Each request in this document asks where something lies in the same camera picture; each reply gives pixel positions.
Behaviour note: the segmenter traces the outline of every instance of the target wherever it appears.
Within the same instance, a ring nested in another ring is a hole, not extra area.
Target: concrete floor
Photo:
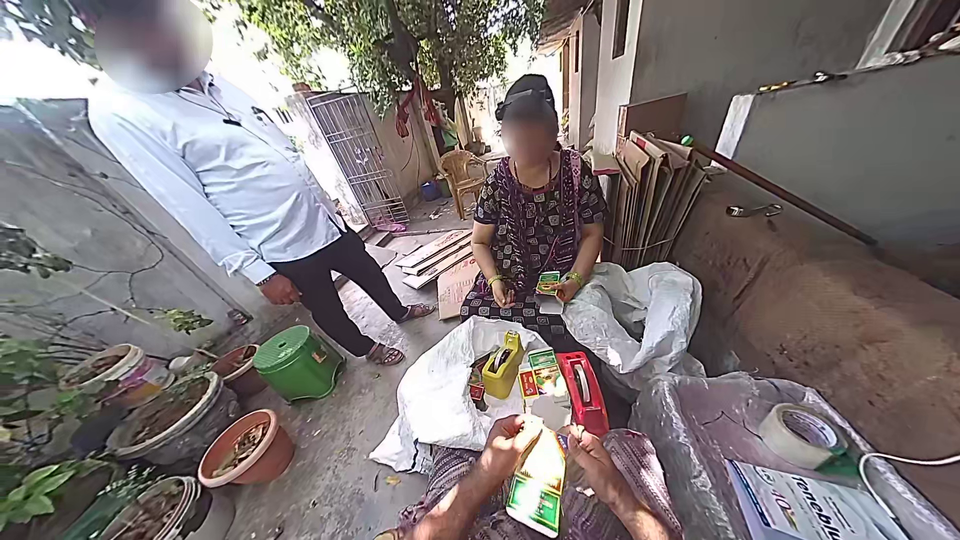
[[[423,219],[436,208],[441,209],[440,218]],[[410,229],[414,231],[465,229],[471,224],[457,217],[450,199],[420,205],[411,215],[414,223]],[[414,242],[425,244],[437,235],[398,237],[386,247],[407,251]],[[402,284],[405,274],[394,264],[396,260],[384,273],[400,300],[404,304],[436,304],[436,285],[417,291]],[[355,283],[345,284],[340,296],[361,331],[398,347],[406,359],[395,366],[378,367],[345,354],[347,369],[336,390],[323,400],[287,405],[268,388],[243,404],[246,410],[275,410],[297,444],[297,453],[287,471],[273,482],[221,488],[231,492],[237,509],[229,540],[370,539],[393,527],[399,510],[423,494],[424,476],[398,474],[368,460],[367,455],[396,418],[396,387],[406,368],[459,320],[440,321],[434,313],[398,325]],[[276,330],[296,324],[316,328],[301,307]],[[387,476],[398,476],[400,483],[388,485]],[[282,528],[280,535],[277,527]]]

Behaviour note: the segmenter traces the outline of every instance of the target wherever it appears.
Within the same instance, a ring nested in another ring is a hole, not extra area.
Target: hand
[[[580,284],[576,280],[566,280],[565,282],[554,283],[547,288],[557,291],[557,298],[561,301],[569,302],[573,300],[573,295],[580,290]]]
[[[496,300],[496,304],[500,307],[513,307],[514,306],[514,291],[513,289],[508,289],[507,284],[503,280],[497,280],[490,285],[493,289],[493,299]]]
[[[260,285],[260,292],[276,306],[296,304],[300,301],[300,292],[294,283],[279,274],[273,274],[266,283]]]
[[[523,452],[537,440],[543,429],[543,421],[529,414],[515,414],[493,423],[487,446],[477,467],[494,488],[514,473]]]
[[[570,426],[568,442],[570,456],[584,469],[597,499],[618,515],[620,511],[629,511],[639,505],[630,484],[596,435],[584,430],[583,426]]]

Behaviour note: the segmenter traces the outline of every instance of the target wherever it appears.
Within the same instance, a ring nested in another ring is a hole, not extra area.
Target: man
[[[152,93],[102,82],[89,103],[93,132],[229,274],[246,276],[273,304],[303,303],[351,354],[402,361],[401,351],[374,343],[349,319],[330,271],[354,280],[398,323],[434,307],[400,302],[293,144],[249,96],[206,72],[196,76],[200,68],[189,73],[206,64],[191,54],[186,43],[196,40],[178,20],[195,8],[177,4],[180,13],[170,16],[167,7],[124,0],[98,23],[108,75]]]
[[[434,470],[423,498],[400,512],[399,528],[382,532],[375,540],[544,538],[504,510],[508,480],[542,429],[536,416],[508,416],[493,423],[482,453],[434,447]],[[660,463],[645,435],[611,430],[601,439],[581,426],[561,432],[568,437],[567,473],[575,471],[571,461],[581,470],[564,485],[563,538],[683,538]]]

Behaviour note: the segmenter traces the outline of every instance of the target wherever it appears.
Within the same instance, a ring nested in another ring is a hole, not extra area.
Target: sandal
[[[387,347],[383,343],[377,343],[373,349],[367,353],[367,360],[379,366],[392,366],[399,364],[406,356],[402,351]]]
[[[436,309],[436,306],[430,306],[429,304],[413,304],[411,306],[407,306],[407,314],[403,315],[403,317],[397,322],[405,323],[411,319],[419,319],[429,315],[430,313],[433,313]]]

